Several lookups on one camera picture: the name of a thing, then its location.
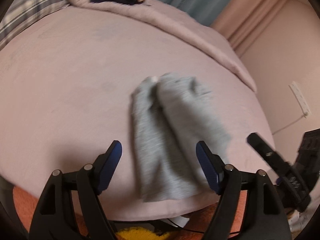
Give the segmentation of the grey New York sweatshirt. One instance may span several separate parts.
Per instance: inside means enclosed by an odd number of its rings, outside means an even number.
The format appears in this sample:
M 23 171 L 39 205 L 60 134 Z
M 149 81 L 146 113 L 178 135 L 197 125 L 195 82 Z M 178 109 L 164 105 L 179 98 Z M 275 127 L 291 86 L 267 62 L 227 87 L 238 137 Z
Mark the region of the grey New York sweatshirt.
M 196 156 L 204 141 L 223 160 L 231 141 L 212 107 L 210 90 L 195 77 L 146 78 L 132 94 L 133 145 L 140 196 L 178 200 L 209 189 Z

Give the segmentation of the orange fluffy rug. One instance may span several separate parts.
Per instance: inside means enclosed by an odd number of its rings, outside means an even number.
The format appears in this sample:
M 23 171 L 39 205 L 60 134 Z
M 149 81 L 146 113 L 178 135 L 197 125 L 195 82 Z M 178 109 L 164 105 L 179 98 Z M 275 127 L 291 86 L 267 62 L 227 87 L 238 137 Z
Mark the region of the orange fluffy rug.
M 13 189 L 13 200 L 16 212 L 23 226 L 30 230 L 32 217 L 38 199 L 19 187 Z M 217 204 L 205 207 L 186 215 L 189 219 L 182 230 L 172 233 L 171 239 L 201 239 L 202 233 L 207 229 L 217 209 Z

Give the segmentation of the yellow fluffy item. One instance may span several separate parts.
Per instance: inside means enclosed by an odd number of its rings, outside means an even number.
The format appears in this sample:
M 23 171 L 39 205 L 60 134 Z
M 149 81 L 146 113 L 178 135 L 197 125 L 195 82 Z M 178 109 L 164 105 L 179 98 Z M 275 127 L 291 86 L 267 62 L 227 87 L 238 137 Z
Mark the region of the yellow fluffy item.
M 166 240 L 171 239 L 172 233 L 167 232 L 163 235 L 157 235 L 151 230 L 141 227 L 130 227 L 122 229 L 116 233 L 117 239 L 125 240 Z

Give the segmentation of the pink bed sheet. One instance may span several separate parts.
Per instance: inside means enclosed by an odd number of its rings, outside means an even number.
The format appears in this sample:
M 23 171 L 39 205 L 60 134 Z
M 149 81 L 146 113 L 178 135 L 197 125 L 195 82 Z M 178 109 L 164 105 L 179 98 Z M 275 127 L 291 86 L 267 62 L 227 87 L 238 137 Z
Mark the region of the pink bed sheet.
M 39 20 L 1 51 L 1 176 L 39 197 L 51 175 L 79 170 L 118 140 L 123 154 L 100 195 L 110 220 L 176 217 L 217 201 L 212 192 L 143 202 L 130 144 L 130 102 L 149 76 L 194 76 L 232 140 L 239 170 L 268 170 L 248 146 L 250 133 L 272 143 L 255 92 L 223 64 L 160 29 L 106 11 L 66 7 Z

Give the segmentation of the pink curtain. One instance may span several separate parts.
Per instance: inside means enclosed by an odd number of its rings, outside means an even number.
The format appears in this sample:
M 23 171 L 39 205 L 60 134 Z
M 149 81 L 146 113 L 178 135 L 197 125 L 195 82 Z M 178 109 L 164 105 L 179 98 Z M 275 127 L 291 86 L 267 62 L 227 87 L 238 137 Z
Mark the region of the pink curtain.
M 211 24 L 241 57 L 288 0 L 231 0 Z

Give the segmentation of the plaid pillow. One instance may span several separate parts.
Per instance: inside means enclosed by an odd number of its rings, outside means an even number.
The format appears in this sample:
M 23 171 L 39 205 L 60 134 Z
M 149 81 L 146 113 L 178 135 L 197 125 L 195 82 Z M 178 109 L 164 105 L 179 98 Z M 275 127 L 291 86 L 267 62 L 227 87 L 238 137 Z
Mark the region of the plaid pillow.
M 14 0 L 1 21 L 1 48 L 32 24 L 67 6 L 67 0 Z

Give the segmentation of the folded pink duvet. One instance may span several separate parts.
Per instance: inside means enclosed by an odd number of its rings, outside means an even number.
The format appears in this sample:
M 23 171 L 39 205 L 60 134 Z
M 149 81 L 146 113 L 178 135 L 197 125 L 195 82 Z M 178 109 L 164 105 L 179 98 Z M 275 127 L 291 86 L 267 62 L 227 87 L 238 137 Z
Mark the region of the folded pink duvet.
M 204 26 L 185 12 L 158 0 L 146 0 L 137 5 L 115 2 L 92 3 L 91 0 L 69 0 L 80 8 L 109 11 L 153 25 L 210 56 L 221 66 L 235 74 L 253 92 L 255 81 L 231 48 L 229 42 L 216 30 Z

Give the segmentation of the white wall power strip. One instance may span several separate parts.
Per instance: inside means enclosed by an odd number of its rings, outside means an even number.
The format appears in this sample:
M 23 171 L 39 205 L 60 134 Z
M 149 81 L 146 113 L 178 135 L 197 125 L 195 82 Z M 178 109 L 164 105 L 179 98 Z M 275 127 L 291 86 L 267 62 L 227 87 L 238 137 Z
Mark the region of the white wall power strip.
M 311 115 L 311 110 L 309 104 L 307 103 L 302 91 L 300 90 L 298 84 L 295 81 L 289 85 L 291 91 L 293 92 L 305 118 Z

